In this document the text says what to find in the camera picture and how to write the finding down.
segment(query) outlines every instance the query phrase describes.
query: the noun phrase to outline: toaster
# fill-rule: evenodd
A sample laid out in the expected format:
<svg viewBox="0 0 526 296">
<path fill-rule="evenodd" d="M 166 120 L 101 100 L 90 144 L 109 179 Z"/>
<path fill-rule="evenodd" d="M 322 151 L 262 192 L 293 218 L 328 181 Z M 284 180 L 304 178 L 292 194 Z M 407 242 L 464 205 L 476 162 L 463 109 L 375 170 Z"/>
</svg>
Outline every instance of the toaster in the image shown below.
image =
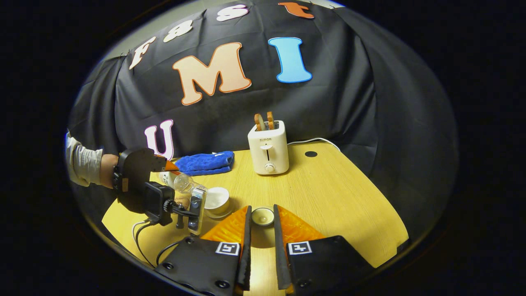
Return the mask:
<svg viewBox="0 0 526 296">
<path fill-rule="evenodd" d="M 258 131 L 254 125 L 248 133 L 248 144 L 256 173 L 275 175 L 288 171 L 289 152 L 283 121 L 275 120 L 273 130 L 269 129 L 268 121 L 265 121 L 264 131 Z"/>
</svg>

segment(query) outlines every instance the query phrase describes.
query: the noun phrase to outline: letter m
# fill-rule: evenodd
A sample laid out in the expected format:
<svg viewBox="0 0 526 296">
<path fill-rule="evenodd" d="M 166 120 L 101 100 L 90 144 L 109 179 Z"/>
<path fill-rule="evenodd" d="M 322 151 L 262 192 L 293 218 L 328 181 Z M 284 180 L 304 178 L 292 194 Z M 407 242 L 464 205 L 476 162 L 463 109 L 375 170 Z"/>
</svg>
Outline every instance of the letter m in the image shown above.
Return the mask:
<svg viewBox="0 0 526 296">
<path fill-rule="evenodd" d="M 206 66 L 198 58 L 187 56 L 178 60 L 172 68 L 179 71 L 181 84 L 183 85 L 183 105 L 197 103 L 203 97 L 195 89 L 194 83 L 198 84 L 209 96 L 214 95 L 218 75 L 221 75 L 219 90 L 223 93 L 231 93 L 248 88 L 252 81 L 245 77 L 241 62 L 239 61 L 239 42 L 220 45 L 216 48 L 210 59 L 210 65 Z"/>
</svg>

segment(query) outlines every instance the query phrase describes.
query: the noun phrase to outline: yellow table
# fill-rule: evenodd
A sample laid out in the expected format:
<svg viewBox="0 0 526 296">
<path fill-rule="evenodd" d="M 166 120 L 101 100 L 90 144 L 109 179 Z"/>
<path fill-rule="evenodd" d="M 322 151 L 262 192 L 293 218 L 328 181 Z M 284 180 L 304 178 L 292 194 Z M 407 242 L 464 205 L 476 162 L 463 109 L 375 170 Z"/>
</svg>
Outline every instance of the yellow table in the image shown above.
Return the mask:
<svg viewBox="0 0 526 296">
<path fill-rule="evenodd" d="M 307 151 L 315 151 L 318 155 L 307 157 Z M 272 209 L 278 204 L 327 237 L 342 235 L 374 268 L 396 255 L 397 247 L 408 239 L 402 220 L 387 199 L 331 144 L 289 145 L 290 169 L 281 175 L 256 174 L 249 150 L 234 151 L 234 154 L 230 172 L 193 178 L 207 188 L 226 188 L 235 210 L 245 205 L 251 205 L 253 210 Z M 152 173 L 150 180 L 161 183 L 157 173 Z M 139 244 L 153 264 L 161 249 L 189 235 L 186 227 L 175 228 L 177 215 L 173 214 L 172 218 L 172 224 L 155 225 L 141 231 Z M 144 219 L 145 214 L 129 212 L 117 201 L 103 218 L 110 233 L 143 261 L 131 228 Z M 201 234 L 219 222 L 204 217 Z M 274 245 L 272 228 L 252 227 L 250 291 L 244 295 L 285 295 L 284 290 L 278 290 Z M 167 250 L 160 261 L 171 251 Z"/>
</svg>

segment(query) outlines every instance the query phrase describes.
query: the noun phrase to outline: blue towel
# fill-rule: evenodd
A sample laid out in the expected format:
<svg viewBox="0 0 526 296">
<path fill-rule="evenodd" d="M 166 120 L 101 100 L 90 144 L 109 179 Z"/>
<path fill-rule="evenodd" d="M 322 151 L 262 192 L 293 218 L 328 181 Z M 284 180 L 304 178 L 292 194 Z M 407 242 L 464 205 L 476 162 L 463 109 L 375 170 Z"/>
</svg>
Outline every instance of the blue towel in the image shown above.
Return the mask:
<svg viewBox="0 0 526 296">
<path fill-rule="evenodd" d="M 184 156 L 175 162 L 179 170 L 189 176 L 226 173 L 232 169 L 233 164 L 234 153 L 232 151 Z"/>
</svg>

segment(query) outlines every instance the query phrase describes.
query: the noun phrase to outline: person's hand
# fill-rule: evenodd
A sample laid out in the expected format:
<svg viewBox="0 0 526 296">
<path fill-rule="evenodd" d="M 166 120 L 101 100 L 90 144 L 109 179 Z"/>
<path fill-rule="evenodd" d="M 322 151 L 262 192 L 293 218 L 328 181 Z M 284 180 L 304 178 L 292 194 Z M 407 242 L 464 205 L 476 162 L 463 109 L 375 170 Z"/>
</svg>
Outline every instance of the person's hand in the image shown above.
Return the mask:
<svg viewBox="0 0 526 296">
<path fill-rule="evenodd" d="M 113 188 L 113 167 L 117 165 L 119 156 L 104 154 L 100 160 L 100 184 L 110 189 Z"/>
</svg>

